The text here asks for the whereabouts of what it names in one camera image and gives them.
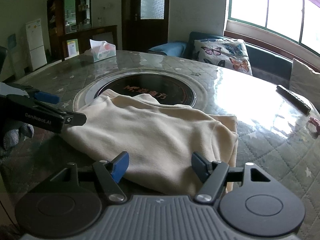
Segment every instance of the window frame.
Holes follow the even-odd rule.
[[[298,44],[300,45],[301,47],[309,50],[310,52],[312,52],[313,54],[317,55],[318,57],[320,57],[320,53],[316,52],[315,50],[311,49],[310,47],[304,45],[303,43],[301,43],[301,39],[302,39],[302,34],[303,34],[303,26],[304,26],[304,6],[305,6],[305,0],[302,0],[302,21],[301,21],[301,29],[300,29],[300,36],[299,36],[299,41],[295,41],[281,33],[278,33],[278,32],[275,32],[273,30],[270,30],[267,28],[267,23],[268,23],[268,13],[269,13],[269,0],[268,0],[268,3],[267,3],[267,15],[266,15],[266,23],[265,23],[265,26],[261,26],[261,25],[257,25],[257,24],[254,24],[254,23],[250,23],[250,22],[247,22],[247,21],[244,21],[244,20],[240,20],[240,19],[236,19],[236,18],[233,18],[231,17],[231,11],[232,11],[232,0],[229,0],[229,11],[228,11],[228,20],[232,20],[232,21],[236,21],[236,22],[241,22],[241,23],[244,23],[244,24],[248,24],[248,25],[251,25],[251,26],[254,26],[254,27],[257,27],[259,29],[263,29],[265,31],[268,31],[268,32],[271,32],[271,33],[274,33],[278,36],[281,36],[289,41],[292,41],[294,42],[295,44]]]

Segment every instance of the remote control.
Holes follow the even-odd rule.
[[[305,115],[308,115],[310,113],[311,108],[300,98],[298,98],[292,91],[284,88],[281,85],[277,85],[277,91],[279,94],[288,99],[292,104],[294,104],[294,106],[297,107]]]

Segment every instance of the throw pillow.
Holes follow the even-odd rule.
[[[192,59],[252,76],[248,53],[243,40],[195,40]]]
[[[320,73],[295,58],[292,61],[289,89],[307,98],[320,111]]]

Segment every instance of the white refrigerator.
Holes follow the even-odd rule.
[[[35,71],[47,64],[43,46],[41,19],[28,22],[26,24],[26,31],[31,68],[32,71]]]

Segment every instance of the folded shirt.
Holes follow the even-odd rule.
[[[195,151],[209,161],[236,164],[235,116],[208,115],[190,106],[161,105],[149,94],[129,97],[112,90],[78,112],[87,122],[63,131],[67,143],[94,160],[112,160],[127,151],[124,177],[164,194],[193,196],[200,189],[191,168]]]

